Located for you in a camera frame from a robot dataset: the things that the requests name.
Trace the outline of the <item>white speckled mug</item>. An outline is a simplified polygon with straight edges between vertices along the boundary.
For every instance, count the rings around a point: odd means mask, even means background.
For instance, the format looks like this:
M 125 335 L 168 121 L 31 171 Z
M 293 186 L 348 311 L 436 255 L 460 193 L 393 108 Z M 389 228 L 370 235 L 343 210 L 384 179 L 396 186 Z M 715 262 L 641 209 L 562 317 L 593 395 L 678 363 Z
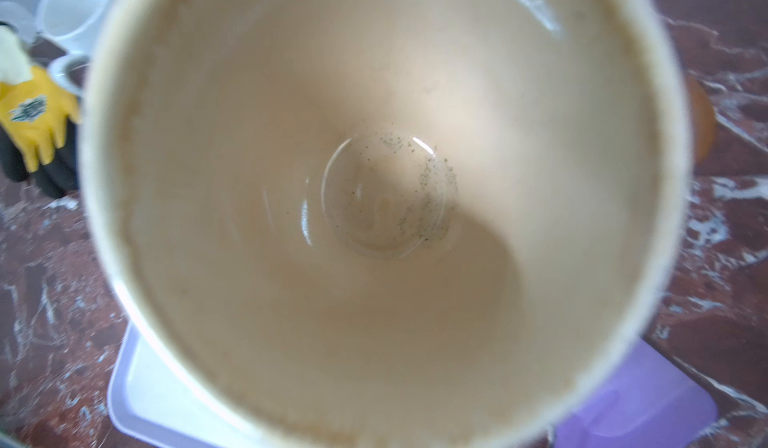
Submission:
M 68 53 L 91 54 L 114 0 L 40 0 L 38 31 Z

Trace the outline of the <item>purple mug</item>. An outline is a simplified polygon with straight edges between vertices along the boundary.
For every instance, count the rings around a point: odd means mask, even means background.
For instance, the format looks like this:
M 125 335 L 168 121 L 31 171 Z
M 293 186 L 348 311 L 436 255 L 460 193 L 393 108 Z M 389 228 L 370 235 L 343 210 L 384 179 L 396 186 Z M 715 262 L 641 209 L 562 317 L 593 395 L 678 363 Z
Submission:
M 90 57 L 87 54 L 69 53 L 51 61 L 47 72 L 60 87 L 76 97 L 81 97 L 89 62 Z

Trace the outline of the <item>beige mug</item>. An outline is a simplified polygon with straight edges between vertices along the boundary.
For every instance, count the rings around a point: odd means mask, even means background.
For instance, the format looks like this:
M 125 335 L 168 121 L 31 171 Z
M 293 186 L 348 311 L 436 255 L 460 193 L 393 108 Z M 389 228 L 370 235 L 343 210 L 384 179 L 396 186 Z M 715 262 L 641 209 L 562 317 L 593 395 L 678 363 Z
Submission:
M 514 447 L 656 311 L 685 83 L 652 0 L 117 0 L 81 189 L 162 358 L 277 447 Z

